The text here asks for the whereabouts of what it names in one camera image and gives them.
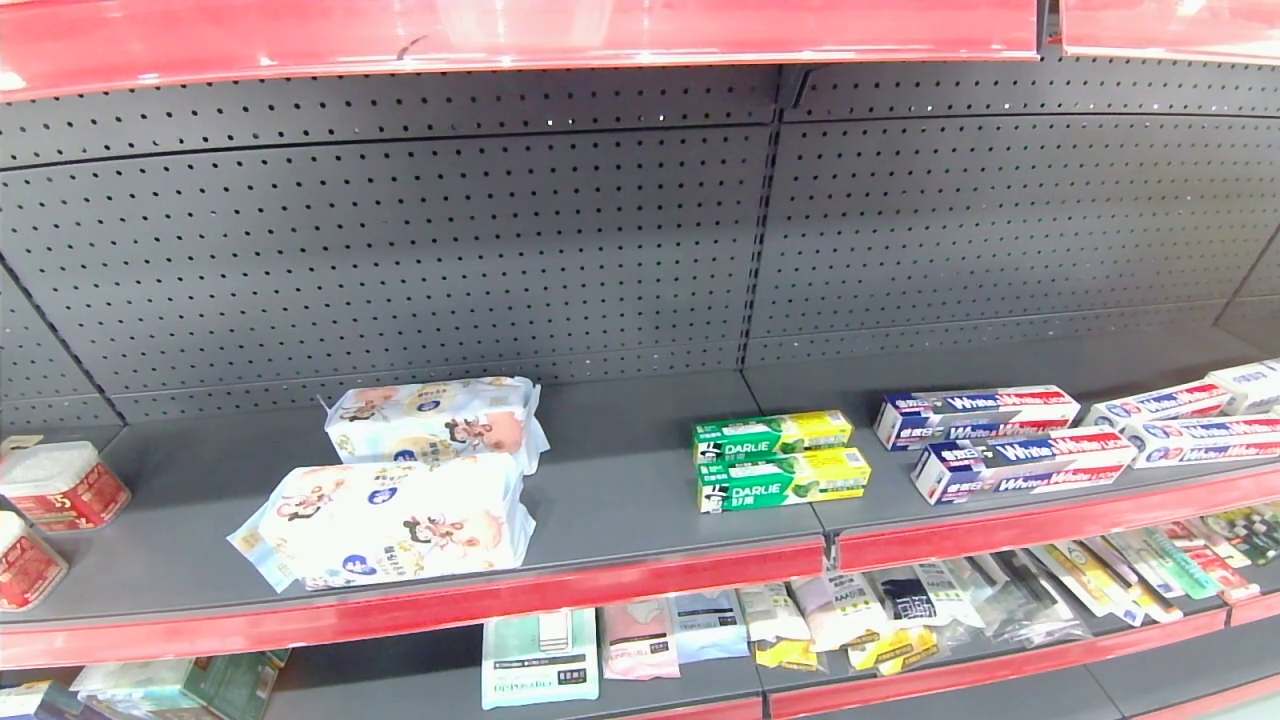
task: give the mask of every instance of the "boxed product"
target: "boxed product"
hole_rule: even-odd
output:
[[[1213,370],[1204,379],[1231,393],[1222,406],[1225,415],[1266,413],[1280,402],[1280,357]]]
[[[1188,418],[1125,425],[1134,468],[1280,456],[1280,416]]]
[[[59,683],[0,689],[0,720],[110,720]]]
[[[698,465],[701,512],[861,497],[872,468],[852,447],[828,447],[737,462]]]
[[[1212,418],[1222,411],[1231,393],[1212,380],[1196,380],[1142,395],[1100,402],[1089,409],[1082,425],[1120,429],[1129,423]]]
[[[261,652],[90,665],[72,691],[118,719],[260,720],[278,669]]]
[[[1120,433],[1100,427],[936,442],[920,455],[911,479],[931,505],[979,493],[1075,489],[1115,480],[1134,452]]]
[[[483,648],[485,710],[600,697],[594,609],[489,620]]]
[[[694,462],[732,462],[844,447],[854,425],[840,410],[792,413],[694,425]]]
[[[534,532],[522,487],[507,454],[298,468],[228,539],[308,589],[517,568]]]
[[[1071,424],[1080,405],[1056,386],[893,392],[884,396],[876,434],[888,450],[931,442],[1028,436]]]
[[[550,446],[534,418],[541,387],[525,378],[472,378],[347,391],[325,419],[343,462],[443,462],[485,452],[526,475]]]

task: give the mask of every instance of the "green toothpaste box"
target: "green toothpaste box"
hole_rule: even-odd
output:
[[[844,447],[854,425],[840,410],[792,413],[694,425],[694,462],[773,457]]]
[[[698,465],[698,509],[724,512],[861,497],[872,468],[852,447]]]

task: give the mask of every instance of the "cartoon print package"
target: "cartoon print package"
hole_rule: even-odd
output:
[[[534,532],[522,486],[506,454],[298,468],[228,539],[278,591],[517,568]]]
[[[540,392],[525,378],[355,388],[329,410],[324,429],[343,462],[507,452],[531,475],[550,447],[534,418]]]

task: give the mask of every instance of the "store shelf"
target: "store shelf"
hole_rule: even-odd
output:
[[[1275,638],[1280,633],[1280,619],[1265,620],[1247,628],[1230,628],[1189,642],[1093,662],[1089,673],[1126,717],[1144,717],[1148,714],[1169,711],[1165,717],[1196,717],[1197,705],[1230,705],[1230,691],[1263,682],[1252,697],[1276,688],[1280,675],[1280,653],[1275,652]],[[1234,697],[1240,701],[1245,693]]]
[[[749,657],[682,665],[680,679],[602,680],[598,701],[480,708],[479,625],[312,647],[289,659],[265,720],[429,717],[467,720],[760,720]]]
[[[1061,24],[1069,54],[1280,63],[1270,0],[1062,0]]]
[[[1228,610],[1217,600],[1179,600],[1185,616],[1174,623],[1152,620],[1130,628],[1114,616],[1094,618],[1074,598],[1065,596],[1076,615],[1089,626],[1092,638],[1025,650],[1010,643],[974,639],[947,657],[901,675],[879,678],[874,673],[854,673],[847,657],[826,653],[828,673],[808,674],[794,670],[760,669],[769,717],[790,720],[908,698],[951,693],[988,683],[1029,678],[1082,666],[1088,662],[1142,652],[1221,630]]]
[[[0,101],[296,76],[1036,59],[1037,42],[1034,0],[38,1],[0,4]]]
[[[1148,527],[1280,497],[1280,464],[1244,461],[1128,470],[1102,488],[929,506],[910,482],[914,455],[884,451],[868,429],[884,391],[1055,383],[1088,404],[1260,357],[1234,336],[1192,327],[764,365],[749,368],[746,379],[765,413],[838,405],[859,427],[855,445],[873,468],[867,495],[814,509],[827,532],[838,534],[840,566],[865,570]]]
[[[106,460],[133,502],[108,528],[54,539],[72,570],[0,620],[0,667],[343,642],[819,573],[810,506],[695,512],[690,427],[753,413],[737,373],[548,387],[553,448],[526,480],[538,529],[521,570],[279,596],[224,538],[288,470],[337,462],[323,410],[132,425]]]

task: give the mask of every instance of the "white package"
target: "white package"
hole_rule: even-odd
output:
[[[506,454],[298,468],[228,539],[244,552],[256,537],[274,552],[255,565],[310,589],[517,568],[534,532],[522,486]]]
[[[890,629],[879,597],[859,573],[794,579],[791,589],[813,634],[814,652],[876,642]]]
[[[1266,413],[1280,404],[1280,357],[1213,370],[1204,375],[1231,393],[1224,415]]]
[[[343,462],[443,462],[506,452],[538,470],[550,446],[534,411],[541,386],[526,378],[474,378],[347,391],[324,429]]]
[[[751,642],[809,641],[813,635],[782,583],[737,588]]]

